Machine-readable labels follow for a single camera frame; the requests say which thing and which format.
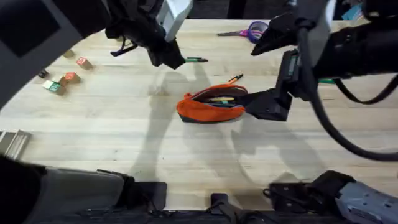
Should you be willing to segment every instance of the black cable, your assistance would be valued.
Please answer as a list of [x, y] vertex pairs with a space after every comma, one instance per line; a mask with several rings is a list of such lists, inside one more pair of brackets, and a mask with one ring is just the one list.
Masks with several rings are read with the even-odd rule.
[[398, 85], [398, 75], [396, 75], [392, 80], [388, 83], [388, 85], [373, 99], [366, 100], [366, 101], [361, 101], [359, 100], [356, 96], [350, 92], [347, 87], [344, 85], [344, 83], [341, 81], [341, 79], [337, 78], [334, 79], [336, 86], [338, 89], [350, 100], [354, 101], [355, 103], [361, 103], [364, 105], [372, 105], [375, 103], [378, 103], [384, 99], [386, 99], [396, 88]]
[[325, 112], [325, 109], [322, 105], [322, 102], [319, 98], [316, 86], [317, 83], [315, 81], [315, 77], [312, 72], [312, 63], [310, 56], [310, 48], [308, 46], [308, 30], [306, 28], [300, 28], [298, 30], [298, 42], [300, 49], [300, 59], [302, 63], [303, 69], [303, 80], [305, 88], [307, 89], [307, 93], [310, 98], [310, 102], [312, 108], [318, 117], [319, 122], [325, 129], [325, 131], [341, 146], [345, 149], [349, 150], [353, 154], [357, 156], [375, 160], [375, 161], [398, 161], [398, 152], [393, 153], [378, 153], [378, 152], [369, 152], [357, 145], [353, 144], [349, 140], [347, 140], [330, 122], [328, 115]]

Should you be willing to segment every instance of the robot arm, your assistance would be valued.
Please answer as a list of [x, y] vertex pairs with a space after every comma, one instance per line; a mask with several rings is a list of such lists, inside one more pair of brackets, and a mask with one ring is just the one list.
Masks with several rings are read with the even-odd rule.
[[34, 75], [91, 34], [106, 29], [145, 47], [154, 66], [185, 61], [175, 35], [192, 0], [4, 0], [0, 3], [0, 108]]
[[313, 212], [363, 224], [398, 222], [398, 198], [332, 170], [312, 183], [270, 184], [264, 195], [277, 212]]

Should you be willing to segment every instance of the pen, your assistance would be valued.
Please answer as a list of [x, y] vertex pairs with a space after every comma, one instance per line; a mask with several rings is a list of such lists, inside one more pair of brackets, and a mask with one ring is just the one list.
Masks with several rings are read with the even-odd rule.
[[232, 83], [238, 81], [238, 80], [239, 80], [240, 78], [242, 78], [242, 77], [243, 77], [243, 74], [236, 75], [235, 77], [233, 77], [232, 79], [230, 79], [230, 80], [228, 81], [228, 84], [232, 84]]

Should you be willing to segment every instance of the light wood surface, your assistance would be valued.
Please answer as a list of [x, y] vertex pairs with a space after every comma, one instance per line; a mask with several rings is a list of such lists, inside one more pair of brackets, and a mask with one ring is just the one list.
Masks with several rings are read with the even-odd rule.
[[[177, 36], [187, 63], [177, 70], [155, 68], [139, 48], [113, 58], [120, 42], [104, 33], [73, 47], [73, 58], [60, 57], [51, 75], [76, 72], [81, 83], [64, 96], [41, 87], [35, 77], [0, 112], [0, 127], [32, 133], [24, 161], [84, 170], [106, 169], [137, 180], [168, 184], [167, 209], [204, 209], [212, 192], [227, 192], [244, 208], [269, 208], [262, 189], [292, 174], [311, 181], [328, 169], [353, 175], [371, 187], [398, 196], [398, 162], [374, 162], [351, 154], [319, 125], [310, 105], [295, 99], [285, 123], [245, 115], [214, 125], [181, 122], [175, 110], [186, 92], [237, 82], [250, 92], [275, 85], [282, 52], [258, 57], [243, 37], [217, 32], [244, 29], [250, 21], [186, 21]], [[81, 69], [79, 57], [94, 69]], [[355, 78], [346, 83], [361, 98], [378, 93], [391, 75]], [[320, 87], [328, 114], [355, 143], [377, 151], [398, 148], [398, 95], [374, 106], [349, 102], [333, 85]]]

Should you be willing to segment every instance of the wooden table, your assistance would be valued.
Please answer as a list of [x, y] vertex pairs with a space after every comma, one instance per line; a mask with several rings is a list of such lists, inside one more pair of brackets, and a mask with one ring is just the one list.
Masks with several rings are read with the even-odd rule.
[[[398, 196], [398, 163], [362, 159], [324, 132], [310, 105], [295, 99], [287, 122], [241, 119], [214, 125], [181, 122], [175, 105], [184, 93], [226, 82], [250, 92], [275, 85], [282, 52], [250, 56], [253, 45], [242, 37], [217, 37], [251, 21], [186, 21], [177, 37], [187, 63], [177, 70], [153, 67], [144, 49], [113, 58], [119, 42], [103, 33], [73, 47], [94, 70], [60, 57], [48, 71], [77, 72], [82, 83], [53, 95], [34, 78], [0, 113], [1, 129], [32, 133], [23, 160], [48, 166], [114, 170], [137, 180], [168, 184], [167, 209], [204, 209], [212, 192], [227, 192], [244, 208], [269, 208], [262, 196], [268, 183], [294, 175], [311, 181], [328, 169], [353, 175]], [[390, 75], [355, 78], [348, 86], [361, 98], [374, 96]], [[330, 118], [355, 143], [374, 150], [398, 146], [398, 95], [374, 106], [345, 99], [334, 85], [320, 93]]]

